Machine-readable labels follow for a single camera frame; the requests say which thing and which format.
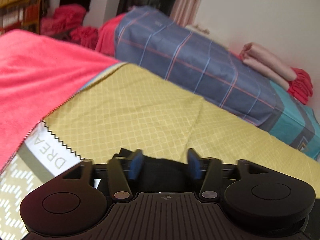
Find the black knit pants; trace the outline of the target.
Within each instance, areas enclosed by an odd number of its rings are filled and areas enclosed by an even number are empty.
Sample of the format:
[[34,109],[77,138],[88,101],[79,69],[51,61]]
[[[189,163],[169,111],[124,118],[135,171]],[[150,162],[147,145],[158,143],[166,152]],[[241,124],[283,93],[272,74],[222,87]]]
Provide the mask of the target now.
[[[128,180],[133,196],[139,192],[199,192],[202,181],[194,180],[188,163],[157,159],[144,155],[144,164],[135,180]],[[222,163],[222,179],[233,174],[235,165]],[[108,188],[107,163],[93,166],[94,187],[111,197]]]

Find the yellow patterned bedspread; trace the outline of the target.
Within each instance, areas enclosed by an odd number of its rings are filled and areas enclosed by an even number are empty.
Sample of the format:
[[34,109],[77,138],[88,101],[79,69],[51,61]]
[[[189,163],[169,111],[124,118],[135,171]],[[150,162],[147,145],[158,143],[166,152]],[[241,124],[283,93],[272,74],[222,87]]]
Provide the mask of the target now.
[[1,174],[1,238],[27,234],[22,199],[54,176],[121,148],[186,162],[246,159],[299,178],[319,190],[319,163],[269,133],[134,64],[116,64],[41,121]]

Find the pink folded blanket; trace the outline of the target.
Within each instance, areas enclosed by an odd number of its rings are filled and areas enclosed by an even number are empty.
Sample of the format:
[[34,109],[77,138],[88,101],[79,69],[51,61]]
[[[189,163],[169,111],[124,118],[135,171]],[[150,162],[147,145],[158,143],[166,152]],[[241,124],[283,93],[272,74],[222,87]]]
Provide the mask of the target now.
[[245,44],[240,57],[244,64],[280,85],[284,90],[288,90],[289,82],[297,78],[291,67],[257,43]]

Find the red folded cloth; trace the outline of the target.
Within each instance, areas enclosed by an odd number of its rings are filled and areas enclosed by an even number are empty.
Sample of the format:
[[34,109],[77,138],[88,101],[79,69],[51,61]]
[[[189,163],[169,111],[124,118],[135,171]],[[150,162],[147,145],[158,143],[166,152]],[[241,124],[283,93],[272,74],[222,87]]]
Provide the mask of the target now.
[[287,92],[301,102],[307,105],[309,99],[313,96],[313,84],[310,75],[303,69],[292,68],[297,75],[296,79],[289,81]]

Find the pink fleece blanket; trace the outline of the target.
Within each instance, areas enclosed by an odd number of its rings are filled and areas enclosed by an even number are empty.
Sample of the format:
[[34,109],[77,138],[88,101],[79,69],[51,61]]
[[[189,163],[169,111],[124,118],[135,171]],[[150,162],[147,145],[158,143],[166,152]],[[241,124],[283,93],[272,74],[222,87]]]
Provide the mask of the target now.
[[2,35],[1,169],[45,116],[117,63],[91,49],[28,31]]

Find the blue plaid folded quilt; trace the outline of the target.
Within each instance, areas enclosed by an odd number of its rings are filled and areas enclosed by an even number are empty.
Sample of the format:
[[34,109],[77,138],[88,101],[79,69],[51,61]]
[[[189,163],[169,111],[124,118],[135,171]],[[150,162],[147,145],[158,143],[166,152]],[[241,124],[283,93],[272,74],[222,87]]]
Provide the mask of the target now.
[[162,12],[143,6],[121,15],[114,45],[117,59],[204,97],[312,159],[319,157],[319,123],[310,107]]

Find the red clothes pile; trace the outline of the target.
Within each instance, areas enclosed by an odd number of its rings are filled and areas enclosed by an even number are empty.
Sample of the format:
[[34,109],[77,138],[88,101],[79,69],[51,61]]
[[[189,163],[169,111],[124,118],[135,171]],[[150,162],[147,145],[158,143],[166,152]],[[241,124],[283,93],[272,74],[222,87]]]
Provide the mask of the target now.
[[95,50],[98,42],[98,29],[83,26],[86,14],[86,9],[81,5],[62,5],[55,9],[52,17],[41,19],[40,34]]

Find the pink curtain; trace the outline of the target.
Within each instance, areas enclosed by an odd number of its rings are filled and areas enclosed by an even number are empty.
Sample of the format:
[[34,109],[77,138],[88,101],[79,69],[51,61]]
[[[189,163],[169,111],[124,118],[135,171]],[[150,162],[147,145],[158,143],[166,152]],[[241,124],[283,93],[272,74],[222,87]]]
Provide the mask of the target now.
[[201,1],[202,0],[175,0],[170,18],[182,27],[193,24]]

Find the wooden bookshelf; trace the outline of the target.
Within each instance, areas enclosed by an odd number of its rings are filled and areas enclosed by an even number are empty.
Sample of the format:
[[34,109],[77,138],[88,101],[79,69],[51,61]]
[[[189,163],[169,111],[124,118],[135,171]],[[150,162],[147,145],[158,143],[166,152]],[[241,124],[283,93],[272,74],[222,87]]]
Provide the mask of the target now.
[[1,0],[1,34],[13,29],[39,34],[47,5],[47,0]]

